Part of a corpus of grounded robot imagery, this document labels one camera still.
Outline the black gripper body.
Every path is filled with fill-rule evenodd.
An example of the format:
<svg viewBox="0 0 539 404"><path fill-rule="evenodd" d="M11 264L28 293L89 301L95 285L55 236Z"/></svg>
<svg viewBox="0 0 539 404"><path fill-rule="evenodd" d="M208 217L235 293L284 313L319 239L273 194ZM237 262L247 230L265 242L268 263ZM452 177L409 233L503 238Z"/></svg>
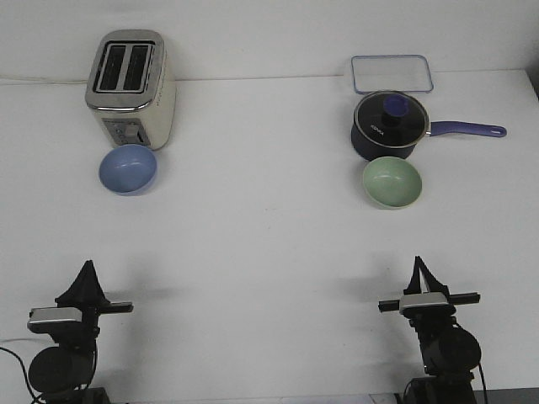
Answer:
<svg viewBox="0 0 539 404"><path fill-rule="evenodd" d="M441 329L451 327L456 323L456 320L454 319L456 306L477 304L480 301L480 294L478 292L449 294L446 295L446 298L449 301L447 306L406 310L402 316L408 319L411 327L414 328L418 334L432 332L439 333ZM399 313L398 303L400 299L380 300L378 302L379 312L397 311Z"/></svg>
<svg viewBox="0 0 539 404"><path fill-rule="evenodd" d="M130 313L133 308L130 301L108 303L104 306L57 306L55 311L63 311L62 319L54 321L46 333L64 348L92 352L96 350L94 345L100 333L99 318L105 314Z"/></svg>

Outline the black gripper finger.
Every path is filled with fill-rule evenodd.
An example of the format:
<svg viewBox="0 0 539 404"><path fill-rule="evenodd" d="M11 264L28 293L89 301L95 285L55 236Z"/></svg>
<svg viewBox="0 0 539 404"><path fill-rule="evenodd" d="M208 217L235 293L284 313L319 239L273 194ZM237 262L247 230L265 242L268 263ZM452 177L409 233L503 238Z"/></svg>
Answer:
<svg viewBox="0 0 539 404"><path fill-rule="evenodd" d="M414 266L411 279L408 283L408 287L403 290L405 295L415 295L421 293L421 280L420 280L420 256L414 258Z"/></svg>
<svg viewBox="0 0 539 404"><path fill-rule="evenodd" d="M100 285L98 275L96 273L93 261L88 261L89 270L88 270L88 296L94 304L109 304L110 301L106 298L104 291Z"/></svg>
<svg viewBox="0 0 539 404"><path fill-rule="evenodd" d="M443 295L449 295L450 291L447 285L442 284L428 269L423 259L419 259L419 271L423 275L424 284L429 292L439 292Z"/></svg>
<svg viewBox="0 0 539 404"><path fill-rule="evenodd" d="M85 282L87 272L89 270L89 261L87 260L80 269L77 277L72 284L55 298L57 304L79 304L82 303L85 297Z"/></svg>

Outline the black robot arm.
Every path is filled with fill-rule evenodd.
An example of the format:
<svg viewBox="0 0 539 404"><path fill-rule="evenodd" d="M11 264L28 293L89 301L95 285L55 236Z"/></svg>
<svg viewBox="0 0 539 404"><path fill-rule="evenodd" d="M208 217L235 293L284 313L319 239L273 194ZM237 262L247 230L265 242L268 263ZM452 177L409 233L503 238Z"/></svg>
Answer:
<svg viewBox="0 0 539 404"><path fill-rule="evenodd" d="M99 318L130 313L133 304L106 298L91 260L55 303L29 312L27 328L49 335L55 343L32 359L30 386L44 403L109 403L105 388L91 386L98 363Z"/></svg>
<svg viewBox="0 0 539 404"><path fill-rule="evenodd" d="M452 294L428 269L414 258L408 287L397 300L381 300L381 313L396 311L416 332L424 366L424 377L411 379L400 403L475 403L472 371L481 369L478 340L456 319L456 308L477 304L477 292Z"/></svg>

